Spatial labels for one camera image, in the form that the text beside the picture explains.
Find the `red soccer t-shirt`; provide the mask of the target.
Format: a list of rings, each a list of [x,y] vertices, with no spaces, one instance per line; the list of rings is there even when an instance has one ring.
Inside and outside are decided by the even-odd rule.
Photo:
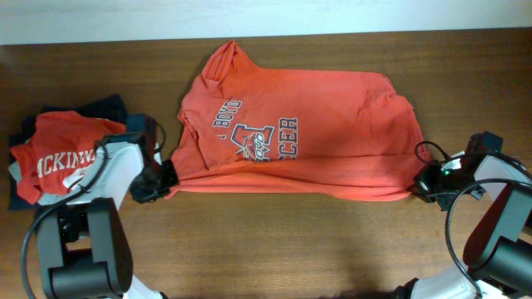
[[[182,100],[173,193],[409,194],[431,157],[412,105],[383,74],[268,69],[219,47]]]

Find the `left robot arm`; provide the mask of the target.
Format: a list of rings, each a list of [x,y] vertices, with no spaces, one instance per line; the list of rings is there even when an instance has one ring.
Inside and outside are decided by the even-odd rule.
[[[46,297],[165,297],[135,276],[119,215],[127,194],[153,203],[178,184],[172,162],[159,156],[162,131],[148,115],[129,115],[124,133],[96,142],[96,160],[73,191],[36,214],[23,244],[37,240]]]

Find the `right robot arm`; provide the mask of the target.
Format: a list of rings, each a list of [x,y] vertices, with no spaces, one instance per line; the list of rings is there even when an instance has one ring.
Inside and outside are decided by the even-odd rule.
[[[502,152],[503,140],[474,134],[466,149],[428,160],[414,178],[419,196],[446,212],[447,250],[454,263],[438,275],[414,278],[392,293],[396,299],[524,298],[531,294],[531,174]],[[451,241],[451,220],[459,200],[470,195],[492,204],[469,236],[462,256]]]

